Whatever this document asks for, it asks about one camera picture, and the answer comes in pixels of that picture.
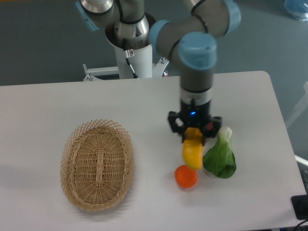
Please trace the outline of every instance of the cable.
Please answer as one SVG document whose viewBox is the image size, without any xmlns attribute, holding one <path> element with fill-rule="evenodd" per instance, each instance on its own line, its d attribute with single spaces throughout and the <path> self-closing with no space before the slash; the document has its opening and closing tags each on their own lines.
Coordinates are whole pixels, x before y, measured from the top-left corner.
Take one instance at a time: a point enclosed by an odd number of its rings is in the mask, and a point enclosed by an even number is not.
<svg viewBox="0 0 308 231">
<path fill-rule="evenodd" d="M 308 222 L 308 219 L 306 219 L 306 220 L 300 222 L 298 225 L 296 225 L 296 226 L 294 227 L 293 231 L 298 231 L 298 227 L 301 226 L 302 224 L 306 223 L 306 222 Z"/>
<path fill-rule="evenodd" d="M 133 66 L 130 64 L 129 62 L 129 55 L 128 55 L 128 49 L 127 49 L 127 40 L 126 39 L 123 39 L 123 51 L 125 52 L 125 60 L 126 60 L 126 63 L 127 65 L 130 67 L 130 70 L 134 76 L 134 78 L 139 78 L 138 75 L 136 74 Z"/>
</svg>

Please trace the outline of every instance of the blue object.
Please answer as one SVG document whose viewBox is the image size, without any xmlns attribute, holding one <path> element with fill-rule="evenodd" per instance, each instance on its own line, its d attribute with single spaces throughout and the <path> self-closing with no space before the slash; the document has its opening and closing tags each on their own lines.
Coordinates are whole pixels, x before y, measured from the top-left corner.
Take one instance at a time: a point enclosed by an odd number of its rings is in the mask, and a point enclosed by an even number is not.
<svg viewBox="0 0 308 231">
<path fill-rule="evenodd" d="M 227 33 L 235 30 L 241 23 L 242 15 L 239 6 L 233 0 L 224 0 L 229 11 L 229 27 Z"/>
<path fill-rule="evenodd" d="M 169 22 L 170 21 L 168 21 L 168 20 L 159 20 L 150 29 L 149 40 L 150 40 L 150 43 L 151 43 L 153 49 L 157 53 L 158 53 L 157 40 L 158 40 L 159 33 L 160 33 L 161 29 L 163 28 L 163 26 L 166 23 L 169 23 Z"/>
<path fill-rule="evenodd" d="M 308 21 L 308 0 L 286 0 L 284 7 L 293 18 Z"/>
<path fill-rule="evenodd" d="M 89 18 L 89 16 L 86 14 L 86 12 L 83 10 L 79 1 L 76 2 L 76 7 L 77 7 L 79 13 L 81 14 L 84 22 L 86 23 L 88 29 L 92 32 L 99 30 L 99 28 L 92 22 L 92 20 Z"/>
<path fill-rule="evenodd" d="M 217 62 L 216 40 L 212 35 L 203 32 L 186 34 L 180 40 L 179 58 L 194 70 L 208 70 Z"/>
</svg>

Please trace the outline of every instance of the metal bracket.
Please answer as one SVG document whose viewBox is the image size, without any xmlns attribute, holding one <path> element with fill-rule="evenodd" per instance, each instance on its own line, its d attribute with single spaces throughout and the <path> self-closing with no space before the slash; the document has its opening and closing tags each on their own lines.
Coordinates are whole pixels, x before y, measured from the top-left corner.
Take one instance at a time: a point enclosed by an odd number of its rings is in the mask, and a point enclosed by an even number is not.
<svg viewBox="0 0 308 231">
<path fill-rule="evenodd" d="M 158 63 L 153 64 L 152 77 L 161 78 L 167 76 L 168 72 L 166 70 L 166 67 L 168 64 L 169 60 L 167 60 L 165 57 L 162 57 Z M 96 76 L 108 76 L 108 75 L 119 74 L 119 69 L 117 66 L 87 69 L 86 64 L 83 64 L 83 68 L 85 70 L 85 75 L 86 75 L 83 81 L 101 80 Z"/>
</svg>

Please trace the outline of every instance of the gray floor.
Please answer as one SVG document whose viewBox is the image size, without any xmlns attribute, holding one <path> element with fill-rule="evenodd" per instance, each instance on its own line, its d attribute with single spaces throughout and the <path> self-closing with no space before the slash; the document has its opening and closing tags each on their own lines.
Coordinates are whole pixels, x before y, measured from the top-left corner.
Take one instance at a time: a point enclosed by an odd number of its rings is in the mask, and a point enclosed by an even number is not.
<svg viewBox="0 0 308 231">
<path fill-rule="evenodd" d="M 81 81 L 83 63 L 88 68 L 116 65 L 104 32 L 88 31 L 75 1 L 0 3 L 0 86 Z M 145 6 L 156 20 L 179 21 L 189 15 L 181 2 L 145 0 Z M 218 39 L 216 72 L 268 72 L 286 119 L 308 81 L 308 22 L 291 18 L 283 0 L 236 2 L 242 23 Z M 178 75 L 173 67 L 169 71 Z M 308 159 L 308 109 L 288 132 L 295 154 Z"/>
</svg>

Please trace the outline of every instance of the green leafy vegetable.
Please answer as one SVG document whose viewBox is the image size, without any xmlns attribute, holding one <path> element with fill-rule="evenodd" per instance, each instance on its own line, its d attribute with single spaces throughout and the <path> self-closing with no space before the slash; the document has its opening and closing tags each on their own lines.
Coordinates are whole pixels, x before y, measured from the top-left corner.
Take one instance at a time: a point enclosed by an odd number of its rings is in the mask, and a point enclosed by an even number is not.
<svg viewBox="0 0 308 231">
<path fill-rule="evenodd" d="M 216 144 L 203 156 L 204 168 L 219 178 L 229 178 L 236 171 L 235 157 L 230 147 L 231 135 L 229 127 L 221 127 Z"/>
</svg>

